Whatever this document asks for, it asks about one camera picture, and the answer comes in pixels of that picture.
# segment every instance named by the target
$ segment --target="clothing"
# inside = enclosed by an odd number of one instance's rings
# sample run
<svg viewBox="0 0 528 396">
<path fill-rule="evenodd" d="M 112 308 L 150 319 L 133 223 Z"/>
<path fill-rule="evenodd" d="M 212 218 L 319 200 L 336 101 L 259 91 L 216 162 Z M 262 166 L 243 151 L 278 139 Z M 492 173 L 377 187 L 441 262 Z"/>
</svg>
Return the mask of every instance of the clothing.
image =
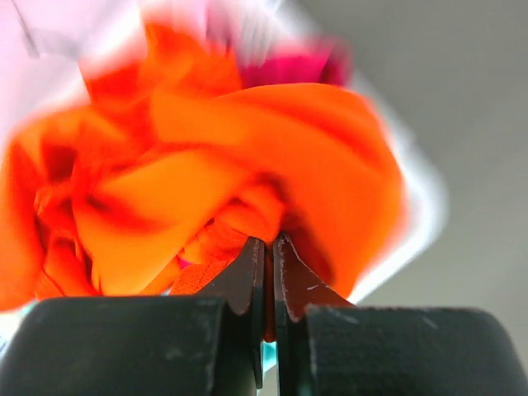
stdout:
<svg viewBox="0 0 528 396">
<path fill-rule="evenodd" d="M 308 43 L 304 51 L 283 49 L 264 64 L 241 68 L 244 87 L 287 83 L 325 83 L 343 86 L 351 76 L 350 55 L 331 43 Z"/>
<path fill-rule="evenodd" d="M 145 31 L 145 59 L 84 72 L 90 105 L 34 120 L 9 144 L 0 309 L 194 293 L 248 236 L 271 243 L 281 229 L 348 296 L 402 208 L 366 100 L 312 83 L 243 89 L 231 54 L 160 24 Z"/>
</svg>

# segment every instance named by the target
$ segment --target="magenta fabric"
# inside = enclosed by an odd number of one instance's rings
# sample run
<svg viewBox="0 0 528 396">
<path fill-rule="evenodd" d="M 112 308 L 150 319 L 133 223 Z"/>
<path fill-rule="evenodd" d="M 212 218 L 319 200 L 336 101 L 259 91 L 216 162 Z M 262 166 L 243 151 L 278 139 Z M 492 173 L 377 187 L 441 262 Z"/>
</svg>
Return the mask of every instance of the magenta fabric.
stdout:
<svg viewBox="0 0 528 396">
<path fill-rule="evenodd" d="M 276 54 L 240 71 L 245 87 L 285 83 L 343 86 L 351 78 L 351 53 L 340 45 L 314 45 L 306 54 Z"/>
<path fill-rule="evenodd" d="M 187 262 L 185 260 L 182 260 L 180 257 L 178 258 L 178 264 L 180 264 L 180 269 L 185 268 L 186 266 L 189 266 L 192 264 L 191 262 Z"/>
</svg>

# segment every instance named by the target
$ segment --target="blurry object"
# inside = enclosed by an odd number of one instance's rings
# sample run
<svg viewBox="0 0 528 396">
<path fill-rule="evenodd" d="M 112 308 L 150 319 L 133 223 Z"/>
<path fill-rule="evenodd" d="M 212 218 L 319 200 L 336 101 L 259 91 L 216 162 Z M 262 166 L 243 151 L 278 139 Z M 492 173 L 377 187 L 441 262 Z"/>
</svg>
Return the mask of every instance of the blurry object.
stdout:
<svg viewBox="0 0 528 396">
<path fill-rule="evenodd" d="M 9 145 L 0 309 L 194 293 L 248 236 L 270 243 L 281 229 L 348 295 L 401 213 L 374 111 L 322 84 L 243 90 L 232 54 L 170 26 L 144 29 L 145 58 L 85 74 L 90 105 L 46 115 Z"/>
<path fill-rule="evenodd" d="M 78 43 L 56 31 L 31 29 L 21 14 L 16 0 L 12 0 L 12 5 L 18 16 L 27 51 L 31 57 L 39 58 L 42 54 L 64 54 L 76 59 L 79 56 Z"/>
<path fill-rule="evenodd" d="M 306 45 L 303 52 L 296 49 L 268 54 L 261 65 L 241 68 L 244 87 L 282 83 L 347 84 L 351 76 L 349 51 L 333 43 Z"/>
</svg>

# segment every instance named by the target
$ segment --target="pliers jaw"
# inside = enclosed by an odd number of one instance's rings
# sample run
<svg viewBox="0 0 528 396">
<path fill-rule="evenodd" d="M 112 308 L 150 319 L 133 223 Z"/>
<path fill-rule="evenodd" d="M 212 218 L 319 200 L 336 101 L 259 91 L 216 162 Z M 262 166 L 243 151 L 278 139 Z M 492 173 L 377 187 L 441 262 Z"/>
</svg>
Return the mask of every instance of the pliers jaw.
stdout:
<svg viewBox="0 0 528 396">
<path fill-rule="evenodd" d="M 303 323 L 307 308 L 353 306 L 303 263 L 285 233 L 271 248 L 248 239 L 238 258 L 199 294 L 223 296 L 234 313 L 247 317 L 258 389 L 262 387 L 262 341 L 276 340 L 283 394 L 294 386 L 290 379 L 299 356 L 294 345 L 307 340 Z"/>
</svg>

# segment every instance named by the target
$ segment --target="orange cloth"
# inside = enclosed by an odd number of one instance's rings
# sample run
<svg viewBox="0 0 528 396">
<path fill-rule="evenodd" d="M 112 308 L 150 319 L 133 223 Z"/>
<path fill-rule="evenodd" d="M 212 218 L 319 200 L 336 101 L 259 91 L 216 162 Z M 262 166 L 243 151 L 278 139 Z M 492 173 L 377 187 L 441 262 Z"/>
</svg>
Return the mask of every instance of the orange cloth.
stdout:
<svg viewBox="0 0 528 396">
<path fill-rule="evenodd" d="M 366 101 L 242 89 L 234 57 L 148 24 L 148 56 L 85 76 L 92 103 L 16 134 L 0 172 L 0 309 L 197 291 L 285 229 L 341 295 L 383 246 L 402 179 Z M 177 258 L 193 265 L 180 270 Z"/>
</svg>

